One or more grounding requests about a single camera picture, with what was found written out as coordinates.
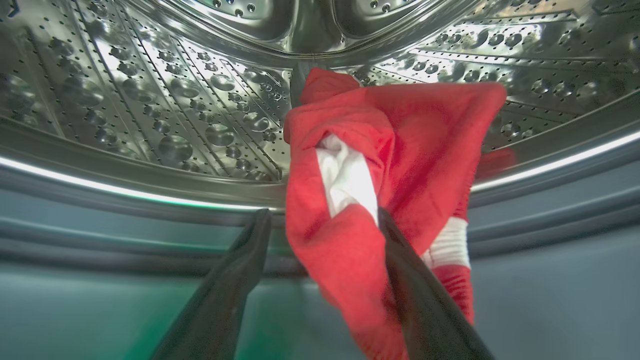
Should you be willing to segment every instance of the red cloth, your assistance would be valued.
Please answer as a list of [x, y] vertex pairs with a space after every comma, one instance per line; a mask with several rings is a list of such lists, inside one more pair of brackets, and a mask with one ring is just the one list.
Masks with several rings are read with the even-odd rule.
[[[333, 133], [365, 156], [379, 206], [422, 255], [451, 216], [466, 218], [480, 146], [505, 98], [496, 83], [360, 88], [349, 75], [313, 69], [306, 105], [287, 115], [289, 243], [369, 358], [406, 358], [385, 239], [358, 204], [330, 218], [316, 145]], [[434, 273], [471, 322], [468, 268]]]

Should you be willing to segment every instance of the red and white garment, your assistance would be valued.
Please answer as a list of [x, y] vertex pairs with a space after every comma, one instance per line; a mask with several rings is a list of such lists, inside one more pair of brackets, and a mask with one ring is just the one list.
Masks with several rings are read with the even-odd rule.
[[287, 115], [289, 243], [370, 359], [407, 358], [379, 206], [473, 321], [467, 199], [505, 98], [496, 83], [360, 88], [313, 69]]

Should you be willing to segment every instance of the white fabric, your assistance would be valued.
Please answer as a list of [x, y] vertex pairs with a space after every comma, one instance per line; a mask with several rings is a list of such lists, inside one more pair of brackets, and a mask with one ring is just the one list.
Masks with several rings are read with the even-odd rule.
[[422, 261], [429, 268], [444, 265], [463, 265], [470, 268], [467, 226], [464, 219], [450, 217], [431, 247], [422, 255]]
[[329, 215], [333, 218], [348, 205], [360, 204], [378, 226], [378, 198], [364, 155], [333, 134], [318, 144], [316, 154]]

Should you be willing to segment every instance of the perforated metal surface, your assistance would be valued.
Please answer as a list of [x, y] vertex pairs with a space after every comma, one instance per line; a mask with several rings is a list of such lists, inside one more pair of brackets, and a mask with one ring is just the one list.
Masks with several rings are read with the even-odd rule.
[[[316, 2], [287, 3], [3, 1], [0, 117], [114, 156], [210, 176], [284, 181], [289, 148], [282, 124], [291, 108], [291, 65], [300, 53], [339, 64], [336, 71], [363, 86], [502, 83], [508, 100], [484, 152], [544, 136], [640, 86], [637, 1], [468, 1], [471, 11], [446, 18], [446, 28], [419, 34], [419, 42], [398, 41], [386, 58], [366, 63], [358, 52], [366, 36], [403, 29], [415, 35], [410, 24], [394, 21], [415, 23], [421, 12], [440, 9], [425, 5], [436, 2], [327, 2], [322, 8], [335, 15], [333, 22], [308, 40], [336, 42], [320, 50], [300, 45], [296, 29], [302, 35], [304, 29], [281, 24], [312, 16], [305, 9], [314, 11]], [[195, 11], [212, 15], [185, 23]], [[362, 25], [350, 28], [354, 21]], [[209, 30], [204, 24], [244, 40], [220, 37], [225, 45], [218, 48], [214, 35], [201, 41]], [[189, 37], [199, 26], [198, 36]], [[229, 43], [280, 52], [264, 61], [258, 50], [253, 57], [231, 56], [221, 52]], [[281, 68], [273, 66], [277, 59]]]

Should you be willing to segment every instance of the stainless steel drum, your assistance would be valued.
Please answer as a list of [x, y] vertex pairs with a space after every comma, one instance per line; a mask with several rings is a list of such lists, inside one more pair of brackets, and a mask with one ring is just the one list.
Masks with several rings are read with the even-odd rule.
[[640, 138], [637, 0], [3, 0], [0, 165], [72, 186], [284, 210], [296, 61], [363, 86], [498, 81], [474, 193]]

